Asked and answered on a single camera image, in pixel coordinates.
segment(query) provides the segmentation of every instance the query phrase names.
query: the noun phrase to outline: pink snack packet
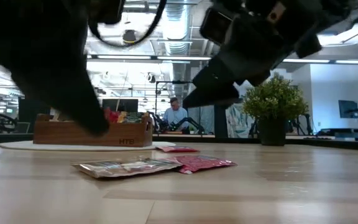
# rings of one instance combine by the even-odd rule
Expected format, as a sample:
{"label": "pink snack packet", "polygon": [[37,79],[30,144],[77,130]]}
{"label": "pink snack packet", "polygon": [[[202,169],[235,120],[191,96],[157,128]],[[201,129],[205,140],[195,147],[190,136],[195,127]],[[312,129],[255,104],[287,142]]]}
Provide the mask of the pink snack packet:
{"label": "pink snack packet", "polygon": [[159,146],[158,149],[164,152],[199,152],[199,150],[187,146]]}
{"label": "pink snack packet", "polygon": [[183,166],[179,170],[182,174],[192,174],[201,169],[237,165],[232,161],[209,156],[175,156],[166,160],[182,164]]}

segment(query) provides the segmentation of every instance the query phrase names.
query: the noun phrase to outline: white round mat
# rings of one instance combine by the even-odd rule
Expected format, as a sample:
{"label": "white round mat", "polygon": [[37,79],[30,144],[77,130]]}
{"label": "white round mat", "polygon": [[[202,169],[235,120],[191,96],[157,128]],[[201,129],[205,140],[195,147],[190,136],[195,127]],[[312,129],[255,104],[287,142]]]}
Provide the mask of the white round mat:
{"label": "white round mat", "polygon": [[6,149],[41,150],[41,151],[138,151],[151,150],[159,146],[175,146],[170,142],[153,142],[146,147],[120,147],[120,146],[73,146],[73,145],[49,145],[34,144],[32,141],[6,142],[0,146]]}

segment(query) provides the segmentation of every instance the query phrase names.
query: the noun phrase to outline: ventilation duct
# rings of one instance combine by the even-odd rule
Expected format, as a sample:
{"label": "ventilation duct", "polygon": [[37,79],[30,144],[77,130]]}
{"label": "ventilation duct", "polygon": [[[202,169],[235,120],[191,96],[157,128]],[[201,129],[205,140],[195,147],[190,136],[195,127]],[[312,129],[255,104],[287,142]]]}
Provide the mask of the ventilation duct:
{"label": "ventilation duct", "polygon": [[137,2],[131,3],[127,1],[124,5],[125,12],[141,12],[141,13],[157,13],[157,6],[150,5],[147,1],[144,1],[143,4],[137,4]]}
{"label": "ventilation duct", "polygon": [[[190,7],[180,4],[167,4],[163,13],[163,37],[173,42],[165,43],[167,55],[188,55],[189,43],[180,42],[188,38]],[[186,64],[173,63],[173,80],[183,80]],[[181,98],[183,86],[174,86],[175,95]]]}

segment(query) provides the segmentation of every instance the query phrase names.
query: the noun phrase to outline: desk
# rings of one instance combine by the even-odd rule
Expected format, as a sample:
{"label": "desk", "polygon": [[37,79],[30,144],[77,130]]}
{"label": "desk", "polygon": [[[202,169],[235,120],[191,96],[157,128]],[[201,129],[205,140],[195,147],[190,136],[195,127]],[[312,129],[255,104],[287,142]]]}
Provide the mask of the desk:
{"label": "desk", "polygon": [[153,134],[153,137],[173,137],[173,138],[215,138],[213,134]]}
{"label": "desk", "polygon": [[[319,138],[321,139],[330,139],[333,140],[335,139],[334,136],[320,136]],[[299,135],[287,135],[285,136],[285,139],[317,139],[316,136],[299,136]]]}
{"label": "desk", "polygon": [[186,145],[239,166],[97,181],[69,162],[172,154],[0,149],[0,224],[358,223],[358,151]]}
{"label": "desk", "polygon": [[355,141],[358,141],[358,128],[324,128],[319,131],[318,136],[334,136],[339,140],[354,138]]}

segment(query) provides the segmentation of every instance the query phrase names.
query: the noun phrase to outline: black plant pot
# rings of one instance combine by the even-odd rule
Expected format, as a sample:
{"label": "black plant pot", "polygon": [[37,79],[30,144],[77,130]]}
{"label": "black plant pot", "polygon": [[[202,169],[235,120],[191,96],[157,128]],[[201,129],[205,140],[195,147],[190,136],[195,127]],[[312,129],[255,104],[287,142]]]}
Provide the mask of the black plant pot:
{"label": "black plant pot", "polygon": [[261,119],[258,120],[259,139],[263,146],[284,146],[287,132],[287,120]]}

